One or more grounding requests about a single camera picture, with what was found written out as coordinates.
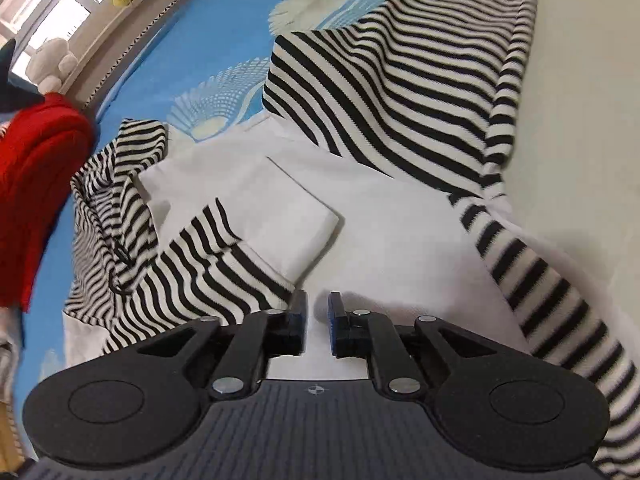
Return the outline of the black white striped hoodie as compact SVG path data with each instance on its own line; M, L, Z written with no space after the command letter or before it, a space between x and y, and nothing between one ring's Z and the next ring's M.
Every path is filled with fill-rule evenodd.
M306 288L306 356L278 377L355 378L331 358L331 289L409 323L430 312L593 382L594 462L639 474L638 330L511 217L502 170L537 0L385 0L352 24L280 32L262 111L186 142L125 120L73 176L76 365L201 316L238 325Z

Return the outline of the red folded blanket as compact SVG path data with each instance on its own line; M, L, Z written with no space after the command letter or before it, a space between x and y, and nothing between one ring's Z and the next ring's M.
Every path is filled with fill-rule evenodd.
M93 126L65 96L14 116L1 138L1 304L26 312L70 180L94 147Z

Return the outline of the blue floral bed sheet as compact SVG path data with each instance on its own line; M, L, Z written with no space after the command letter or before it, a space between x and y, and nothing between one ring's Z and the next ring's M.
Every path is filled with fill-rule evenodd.
M126 118L167 122L174 150L244 122L262 108L278 18L298 28L348 24L383 1L177 1L99 106L99 146Z

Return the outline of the dark teal shark plush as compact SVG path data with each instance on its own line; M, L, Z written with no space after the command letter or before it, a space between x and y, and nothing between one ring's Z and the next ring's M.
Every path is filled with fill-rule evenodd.
M0 113L9 114L23 108L40 104L44 96L25 79L11 72L11 63L16 46L14 39L1 48L0 64Z

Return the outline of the white plush toy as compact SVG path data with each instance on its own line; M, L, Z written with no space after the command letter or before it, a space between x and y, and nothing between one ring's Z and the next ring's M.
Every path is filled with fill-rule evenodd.
M39 93L59 92L66 78L78 65L78 58L63 38L42 44L30 58L25 73Z

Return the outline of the window with white frame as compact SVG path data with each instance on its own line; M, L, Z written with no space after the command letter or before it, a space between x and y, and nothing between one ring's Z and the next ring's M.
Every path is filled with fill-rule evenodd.
M16 47L11 70L24 78L35 50L47 40L69 40L102 0L1 0L1 41Z

